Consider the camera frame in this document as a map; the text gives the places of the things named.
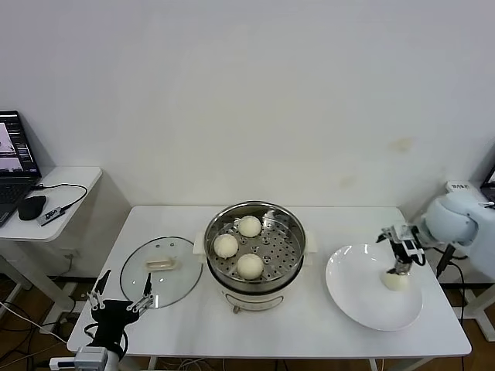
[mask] glass lid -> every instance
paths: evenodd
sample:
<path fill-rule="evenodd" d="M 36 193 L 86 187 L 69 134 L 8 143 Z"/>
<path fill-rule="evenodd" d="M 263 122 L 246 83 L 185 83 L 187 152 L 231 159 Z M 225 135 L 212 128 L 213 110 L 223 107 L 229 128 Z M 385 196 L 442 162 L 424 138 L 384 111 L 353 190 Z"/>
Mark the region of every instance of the glass lid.
<path fill-rule="evenodd" d="M 162 308 L 186 297 L 202 271 L 203 265 L 193 255 L 193 243 L 181 237 L 160 237 L 145 243 L 127 259 L 121 271 L 121 289 L 128 300 L 139 300 L 151 273 L 151 308 Z"/>

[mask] steamed bun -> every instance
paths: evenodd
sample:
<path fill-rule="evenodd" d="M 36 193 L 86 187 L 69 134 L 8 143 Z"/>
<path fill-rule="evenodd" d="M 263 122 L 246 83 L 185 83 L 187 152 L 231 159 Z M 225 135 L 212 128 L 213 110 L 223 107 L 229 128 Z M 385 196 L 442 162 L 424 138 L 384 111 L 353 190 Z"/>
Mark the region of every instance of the steamed bun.
<path fill-rule="evenodd" d="M 237 272 L 245 280 L 254 280 L 263 273 L 263 260 L 255 254 L 245 254 L 237 261 Z"/>
<path fill-rule="evenodd" d="M 254 237 L 261 232 L 261 223 L 258 218 L 248 215 L 239 221 L 239 233 L 244 237 Z"/>
<path fill-rule="evenodd" d="M 392 291 L 406 291 L 409 288 L 409 276 L 407 274 L 383 272 L 380 279 Z"/>
<path fill-rule="evenodd" d="M 230 234 L 222 234 L 213 242 L 215 254 L 223 259 L 233 257 L 237 253 L 238 248 L 236 238 Z"/>

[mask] black mouse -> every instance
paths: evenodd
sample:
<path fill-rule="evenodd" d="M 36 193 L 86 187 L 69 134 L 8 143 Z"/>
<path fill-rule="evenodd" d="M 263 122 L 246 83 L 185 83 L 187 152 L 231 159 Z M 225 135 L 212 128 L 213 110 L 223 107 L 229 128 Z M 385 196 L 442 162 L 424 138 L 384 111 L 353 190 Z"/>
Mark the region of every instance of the black mouse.
<path fill-rule="evenodd" d="M 46 196 L 28 197 L 20 202 L 17 210 L 20 220 L 33 220 L 41 215 L 45 206 Z"/>

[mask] black cable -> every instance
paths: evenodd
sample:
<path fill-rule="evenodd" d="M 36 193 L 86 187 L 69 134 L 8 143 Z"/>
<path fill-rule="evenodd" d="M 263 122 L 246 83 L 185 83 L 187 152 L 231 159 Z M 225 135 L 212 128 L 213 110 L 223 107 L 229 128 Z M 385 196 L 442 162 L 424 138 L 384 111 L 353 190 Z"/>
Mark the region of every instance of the black cable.
<path fill-rule="evenodd" d="M 97 324 L 97 323 L 91 323 L 91 324 L 89 324 L 88 326 L 86 326 L 86 327 L 84 328 L 84 333 L 85 333 L 86 335 L 88 335 L 90 338 L 94 339 L 94 335 L 93 335 L 91 332 L 89 332 L 89 330 L 90 330 L 91 328 L 93 328 L 93 327 L 97 327 L 97 326 L 98 326 L 98 324 Z"/>
<path fill-rule="evenodd" d="M 5 300 L 1 300 L 1 302 L 3 304 L 11 305 L 12 307 L 14 307 L 17 310 L 21 311 L 24 314 L 25 317 L 31 319 L 29 317 L 29 315 L 26 313 L 26 311 L 24 309 L 22 309 L 21 307 L 19 307 L 17 304 L 14 304 L 14 303 L 11 303 L 10 301 L 5 301 Z M 24 332 L 24 331 L 31 331 L 32 329 L 33 329 L 32 324 L 29 324 L 29 328 L 3 328 L 3 327 L 0 327 L 0 330 L 2 330 L 2 331 L 8 331 L 8 332 Z"/>
<path fill-rule="evenodd" d="M 129 338 L 127 337 L 127 332 L 125 332 L 125 330 L 124 330 L 124 340 L 125 340 L 125 344 L 124 344 L 124 352 L 122 353 L 122 357 L 121 357 L 121 359 L 122 359 L 122 358 L 124 358 L 125 353 L 127 353 L 127 349 L 128 349 L 128 347 L 129 347 Z"/>
<path fill-rule="evenodd" d="M 72 203 L 68 203 L 67 205 L 62 206 L 61 211 L 65 211 L 65 210 L 69 209 L 73 204 L 78 203 L 87 195 L 87 188 L 84 185 L 80 185 L 80 184 L 69 184 L 69 183 L 60 183 L 60 184 L 56 184 L 56 185 L 38 184 L 38 185 L 34 185 L 33 187 L 31 187 L 31 189 L 32 190 L 41 190 L 41 189 L 51 189 L 51 188 L 58 188 L 58 187 L 77 187 L 77 188 L 84 189 L 84 194 L 81 197 L 79 197 L 78 199 L 76 199 L 76 201 L 74 201 Z"/>
<path fill-rule="evenodd" d="M 48 315 L 48 312 L 50 311 L 51 308 L 52 306 L 49 305 L 49 307 L 41 315 L 40 320 L 38 322 L 42 321 L 46 317 L 46 315 Z M 26 358 L 26 371 L 31 371 L 33 369 L 36 369 L 34 363 L 34 356 L 31 355 L 31 342 L 34 338 L 34 335 L 36 334 L 36 330 L 37 328 L 33 328 L 33 331 L 31 331 L 29 335 L 28 348 L 26 350 L 26 355 L 28 356 L 28 358 Z"/>
<path fill-rule="evenodd" d="M 17 305 L 9 302 L 9 301 L 1 301 L 3 304 L 8 304 L 8 305 L 12 305 L 13 307 L 15 308 L 19 308 Z M 31 317 L 26 313 L 26 311 L 24 311 L 24 309 L 21 309 L 23 314 L 26 315 L 26 317 L 29 319 L 29 320 L 32 320 Z M 24 339 L 17 345 L 15 346 L 13 349 L 10 349 L 8 350 L 7 352 L 5 352 L 2 356 L 0 356 L 0 363 L 2 363 L 3 361 L 5 361 L 8 357 L 10 357 L 11 354 L 13 353 L 23 353 L 23 351 L 20 351 L 19 348 L 26 342 L 26 340 L 31 336 L 31 333 L 32 331 L 34 330 L 34 326 L 32 324 L 31 325 L 31 329 L 29 330 L 29 332 L 26 334 L 26 336 L 24 337 Z"/>
<path fill-rule="evenodd" d="M 429 249 L 433 249 L 436 252 L 441 253 L 441 254 L 444 254 L 445 253 L 445 251 L 440 250 L 438 247 L 427 247 L 425 250 L 429 250 Z M 467 258 L 468 258 L 467 255 L 462 255 L 461 257 L 452 257 L 453 260 L 465 260 Z"/>
<path fill-rule="evenodd" d="M 461 269 L 461 267 L 459 265 L 457 265 L 456 263 L 453 263 L 452 261 L 449 262 L 448 265 L 452 265 L 453 267 L 456 267 L 457 270 L 459 271 L 459 274 L 461 276 L 461 282 L 462 282 L 462 285 L 463 285 L 463 302 L 461 304 L 461 318 L 460 318 L 460 322 L 461 322 L 461 327 L 464 329 L 464 307 L 466 306 L 466 282 L 464 281 L 464 273 L 463 273 L 463 270 Z M 464 357 L 461 357 L 461 366 L 463 368 L 463 371 L 464 371 Z"/>
<path fill-rule="evenodd" d="M 73 263 L 73 260 L 74 260 L 74 256 L 73 255 L 70 255 L 70 261 L 69 261 L 69 267 L 62 273 L 58 274 L 57 276 L 55 276 L 55 278 L 52 278 L 52 281 L 55 281 L 56 279 L 62 277 L 63 275 L 69 273 L 71 270 L 72 270 L 72 263 Z"/>
<path fill-rule="evenodd" d="M 71 297 L 71 299 L 73 300 L 73 304 L 72 304 L 72 308 L 70 309 L 70 311 L 68 313 L 65 314 L 65 317 L 66 318 L 68 315 L 71 315 L 73 312 L 74 312 L 74 309 L 76 308 L 76 301 Z M 48 314 L 49 310 L 51 309 L 51 305 L 48 307 L 48 309 L 45 310 L 45 312 L 42 314 L 41 318 L 45 318 L 45 316 Z M 62 339 L 66 339 L 68 341 L 68 338 L 66 336 L 62 336 L 60 334 L 60 326 L 61 326 L 61 323 L 60 323 L 60 320 L 61 320 L 61 317 L 55 321 L 55 322 L 47 322 L 47 323 L 44 323 L 43 325 L 55 325 L 54 328 L 53 328 L 53 333 L 55 333 L 56 335 L 60 336 Z M 32 340 L 32 337 L 29 339 L 29 343 L 28 343 L 28 353 L 27 354 L 30 354 L 30 346 L 31 346 L 31 340 Z M 50 364 L 50 361 L 47 360 L 47 361 L 41 361 L 41 362 L 38 362 L 38 363 L 34 363 L 35 359 L 34 359 L 34 356 L 30 356 L 27 360 L 27 365 L 26 365 L 26 371 L 36 371 L 36 369 L 38 368 L 46 368 L 46 367 L 50 367 L 50 366 L 44 366 L 46 365 L 46 363 Z"/>

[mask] laptop keyboard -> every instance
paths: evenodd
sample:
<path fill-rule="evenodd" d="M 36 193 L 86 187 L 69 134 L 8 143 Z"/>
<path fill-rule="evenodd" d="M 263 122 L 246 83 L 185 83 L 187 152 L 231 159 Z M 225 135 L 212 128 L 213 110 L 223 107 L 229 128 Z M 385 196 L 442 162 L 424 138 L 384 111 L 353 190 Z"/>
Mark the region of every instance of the laptop keyboard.
<path fill-rule="evenodd" d="M 26 190 L 26 184 L 0 184 L 0 203 L 15 203 Z"/>

